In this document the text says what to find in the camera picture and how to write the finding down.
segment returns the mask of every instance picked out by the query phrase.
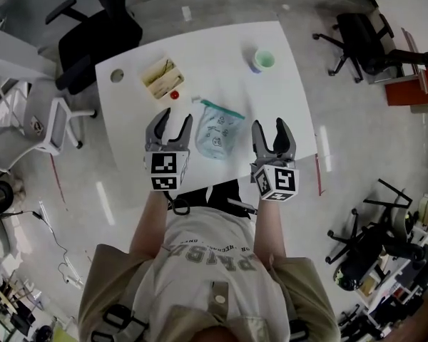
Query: concrete floor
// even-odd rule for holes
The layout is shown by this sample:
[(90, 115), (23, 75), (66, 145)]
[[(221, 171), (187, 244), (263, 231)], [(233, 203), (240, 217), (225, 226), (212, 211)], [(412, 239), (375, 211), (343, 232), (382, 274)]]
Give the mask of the concrete floor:
[[(184, 21), (182, 6), (190, 7), (191, 21)], [(406, 107), (388, 107), (384, 88), (354, 83), (349, 66), (336, 77), (329, 77), (327, 69), (335, 65), (340, 52), (328, 42), (311, 39), (314, 32), (333, 35), (330, 27), (336, 14), (369, 7), (346, 0), (150, 0), (131, 8), (144, 29), (143, 43), (224, 24), (266, 20), (281, 23), (311, 111), (324, 190), (319, 196), (315, 159), (298, 161), (300, 193), (281, 207), (287, 253), (314, 261), (337, 314), (357, 303), (355, 293), (343, 291), (332, 281), (336, 265), (324, 262), (337, 246), (326, 236), (327, 231), (341, 232), (348, 225), (353, 207), (366, 214), (364, 221), (371, 219), (378, 209), (364, 208), (361, 201), (372, 192), (381, 194), (384, 200), (394, 198), (378, 192), (379, 177), (400, 189), (405, 187), (415, 200), (414, 207), (422, 193), (428, 192), (428, 115), (411, 114)], [(87, 5), (82, 11), (90, 12)], [(57, 29), (45, 31), (35, 26), (31, 35), (22, 28), (21, 36), (47, 45), (51, 37), (60, 34)], [(100, 115), (79, 123), (77, 129), (84, 142), (81, 150), (66, 143), (63, 153), (54, 158), (65, 201), (48, 155), (31, 152), (15, 170), (26, 186), (23, 207), (35, 209), (43, 203), (59, 243), (68, 249), (73, 268), (85, 281), (96, 245), (107, 243), (126, 250), (142, 209), (123, 194), (96, 86), (68, 99), (75, 108), (98, 108)], [(258, 203), (255, 186), (247, 178), (240, 179), (240, 187), (244, 201)], [(103, 203), (107, 199), (114, 225), (108, 222), (102, 198)], [(47, 227), (25, 214), (18, 224), (8, 223), (7, 227), (11, 243), (21, 250), (24, 260), (19, 274), (30, 277), (68, 316), (77, 315), (81, 291), (65, 284), (58, 273), (62, 251)], [(74, 276), (65, 266), (61, 270)]]

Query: white t-shirt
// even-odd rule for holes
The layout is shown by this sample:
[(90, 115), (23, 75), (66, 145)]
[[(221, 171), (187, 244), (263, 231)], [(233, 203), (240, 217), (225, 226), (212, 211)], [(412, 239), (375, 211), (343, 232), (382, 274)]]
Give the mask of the white t-shirt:
[(227, 321), (261, 317), (271, 341), (289, 341), (282, 290), (253, 254), (250, 230), (248, 219), (207, 207), (194, 207), (188, 216), (169, 220), (165, 245), (171, 255), (156, 279), (148, 341), (157, 339), (171, 306), (207, 311), (213, 281), (228, 282)]

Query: cup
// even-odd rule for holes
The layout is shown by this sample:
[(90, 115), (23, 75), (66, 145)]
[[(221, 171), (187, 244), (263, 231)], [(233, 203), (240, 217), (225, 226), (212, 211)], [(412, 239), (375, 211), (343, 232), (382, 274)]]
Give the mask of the cup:
[(250, 69), (255, 73), (261, 73), (272, 68), (274, 63), (275, 58), (271, 52), (259, 49), (255, 52)]

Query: table hole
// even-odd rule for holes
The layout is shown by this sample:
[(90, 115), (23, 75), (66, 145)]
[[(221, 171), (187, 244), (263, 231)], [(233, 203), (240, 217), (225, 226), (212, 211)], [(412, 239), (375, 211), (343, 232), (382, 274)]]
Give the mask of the table hole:
[(114, 83), (120, 83), (123, 79), (123, 71), (118, 68), (111, 73), (111, 81)]

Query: black office chair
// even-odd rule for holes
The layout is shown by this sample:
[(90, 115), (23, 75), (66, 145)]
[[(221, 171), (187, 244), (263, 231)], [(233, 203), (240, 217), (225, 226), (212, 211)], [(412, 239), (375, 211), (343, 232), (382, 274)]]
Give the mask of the black office chair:
[(312, 35), (316, 40), (323, 38), (343, 50), (341, 61), (335, 70), (328, 70), (328, 75), (336, 75), (348, 58), (352, 60), (358, 74), (358, 77), (355, 78), (356, 83), (363, 80), (360, 66), (364, 72), (373, 76), (392, 66), (401, 67), (403, 63), (425, 65), (428, 68), (428, 52), (413, 53), (394, 49), (385, 54), (380, 39), (385, 34), (389, 34), (393, 38), (394, 34), (386, 18), (382, 14), (379, 16), (384, 27), (377, 33), (366, 15), (340, 14), (337, 16), (337, 24), (333, 26), (333, 29), (340, 30), (343, 42), (324, 34), (314, 33)]
[(58, 43), (63, 74), (57, 78), (59, 90), (75, 95), (96, 81), (95, 65), (138, 47), (143, 29), (126, 11), (125, 0), (99, 0), (104, 10), (90, 18), (73, 9), (76, 0), (67, 0), (46, 17), (51, 23), (61, 14), (81, 23)]
[(370, 223), (368, 227), (363, 227), (362, 231), (358, 234), (358, 212), (356, 209), (353, 209), (354, 224), (349, 239), (335, 236), (332, 230), (327, 233), (331, 239), (345, 244), (341, 252), (333, 258), (327, 256), (325, 262), (332, 264), (347, 254), (346, 260), (337, 267), (333, 276), (335, 283), (346, 291), (353, 291), (360, 288), (372, 270), (376, 272), (381, 280), (376, 285), (376, 288), (382, 284), (389, 274), (389, 271), (385, 274), (379, 265), (379, 256), (384, 250), (390, 256), (410, 259), (415, 269), (419, 269), (424, 265), (425, 250), (423, 247), (402, 241), (393, 236), (392, 209), (407, 209), (411, 205), (412, 199), (384, 180), (379, 179), (379, 182), (397, 193), (399, 198), (405, 199), (407, 203), (388, 203), (365, 199), (363, 202), (385, 206), (385, 210), (381, 214), (378, 223)]

